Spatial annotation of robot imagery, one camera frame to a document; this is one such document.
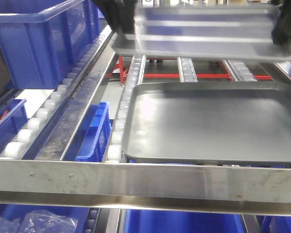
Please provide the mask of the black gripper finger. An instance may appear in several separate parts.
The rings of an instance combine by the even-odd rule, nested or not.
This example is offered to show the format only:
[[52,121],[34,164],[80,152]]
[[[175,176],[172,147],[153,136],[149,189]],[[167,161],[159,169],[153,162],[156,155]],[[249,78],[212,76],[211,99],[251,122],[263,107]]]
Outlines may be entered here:
[[93,0],[93,3],[118,35],[135,34],[134,15],[137,0]]

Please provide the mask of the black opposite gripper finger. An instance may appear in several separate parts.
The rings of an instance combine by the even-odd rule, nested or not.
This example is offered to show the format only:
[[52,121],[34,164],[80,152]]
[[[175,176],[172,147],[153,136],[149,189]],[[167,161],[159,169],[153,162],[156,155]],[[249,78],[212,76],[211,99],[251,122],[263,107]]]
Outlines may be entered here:
[[291,41],[291,0],[283,1],[279,9],[280,16],[271,35],[275,44],[282,45]]

